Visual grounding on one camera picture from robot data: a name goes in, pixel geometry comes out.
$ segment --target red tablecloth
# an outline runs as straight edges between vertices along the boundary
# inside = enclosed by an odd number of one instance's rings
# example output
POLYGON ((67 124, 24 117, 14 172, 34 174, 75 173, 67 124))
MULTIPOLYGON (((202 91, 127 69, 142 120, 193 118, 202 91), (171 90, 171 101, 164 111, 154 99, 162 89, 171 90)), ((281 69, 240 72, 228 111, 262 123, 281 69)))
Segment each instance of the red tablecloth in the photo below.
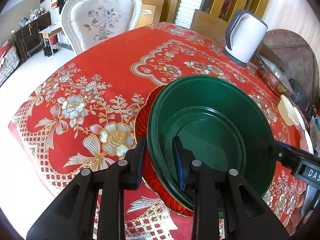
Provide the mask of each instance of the red tablecloth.
MULTIPOLYGON (((260 107, 274 137, 298 146, 299 135, 282 121, 279 99, 254 65, 242 68, 220 44, 168 23, 121 34, 66 63, 39 85, 9 128, 56 196, 82 168, 96 171, 124 158, 136 144, 135 119, 150 92, 193 74, 216 76, 242 89, 260 107)), ((305 186, 277 163, 263 199, 284 225, 305 186)), ((131 239, 190 237, 192 219, 170 211, 144 183, 125 192, 124 206, 131 239)))

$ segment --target tiled floor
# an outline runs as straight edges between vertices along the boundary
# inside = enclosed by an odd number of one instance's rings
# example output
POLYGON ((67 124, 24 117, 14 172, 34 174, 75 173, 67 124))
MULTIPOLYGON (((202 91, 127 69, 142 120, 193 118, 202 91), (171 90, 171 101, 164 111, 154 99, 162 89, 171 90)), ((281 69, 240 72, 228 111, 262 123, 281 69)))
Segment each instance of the tiled floor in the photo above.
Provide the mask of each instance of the tiled floor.
POLYGON ((0 207, 23 238, 53 196, 40 183, 31 161, 12 137, 8 124, 28 96, 74 57, 73 51, 45 57, 43 51, 23 63, 0 88, 0 207))

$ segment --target electric kettle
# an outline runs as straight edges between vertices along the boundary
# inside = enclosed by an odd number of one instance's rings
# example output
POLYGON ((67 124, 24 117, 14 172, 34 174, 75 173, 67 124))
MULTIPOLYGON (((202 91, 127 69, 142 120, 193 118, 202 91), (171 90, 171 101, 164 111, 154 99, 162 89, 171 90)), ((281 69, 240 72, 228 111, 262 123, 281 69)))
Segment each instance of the electric kettle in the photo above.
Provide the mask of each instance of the electric kettle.
POLYGON ((226 29, 223 53, 242 67, 246 67, 266 33, 268 26, 253 13, 236 11, 226 29))

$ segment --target kettle base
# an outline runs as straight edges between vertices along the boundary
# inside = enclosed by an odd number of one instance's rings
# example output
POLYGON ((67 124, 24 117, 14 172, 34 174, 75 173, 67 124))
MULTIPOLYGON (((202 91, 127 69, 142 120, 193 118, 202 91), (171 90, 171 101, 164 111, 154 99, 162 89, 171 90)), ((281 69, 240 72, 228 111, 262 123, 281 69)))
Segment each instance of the kettle base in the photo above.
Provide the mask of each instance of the kettle base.
POLYGON ((224 55, 226 55, 229 59, 231 59, 234 63, 240 65, 241 67, 247 67, 247 63, 243 63, 242 61, 236 59, 234 56, 232 56, 229 52, 226 51, 226 49, 223 49, 224 55))

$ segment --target gray kettle handle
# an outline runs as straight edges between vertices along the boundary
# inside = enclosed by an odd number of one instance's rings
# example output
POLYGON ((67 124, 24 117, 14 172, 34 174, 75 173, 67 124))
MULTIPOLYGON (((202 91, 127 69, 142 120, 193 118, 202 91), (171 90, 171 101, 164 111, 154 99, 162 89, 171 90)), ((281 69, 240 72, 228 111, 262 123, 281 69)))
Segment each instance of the gray kettle handle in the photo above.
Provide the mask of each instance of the gray kettle handle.
POLYGON ((225 32, 225 38, 226 38, 226 45, 227 48, 232 50, 231 48, 231 33, 233 31, 233 29, 236 27, 238 21, 240 20, 241 16, 244 14, 250 14, 251 16, 253 16, 254 18, 256 18, 258 21, 260 21, 261 23, 263 23, 267 28, 268 26, 266 25, 265 22, 263 22, 260 18, 258 18, 257 16, 255 16, 253 13, 245 10, 245 9, 240 9, 237 10, 235 12, 235 14, 233 15, 233 17, 231 18, 231 20, 229 21, 228 27, 226 28, 226 32, 225 32))

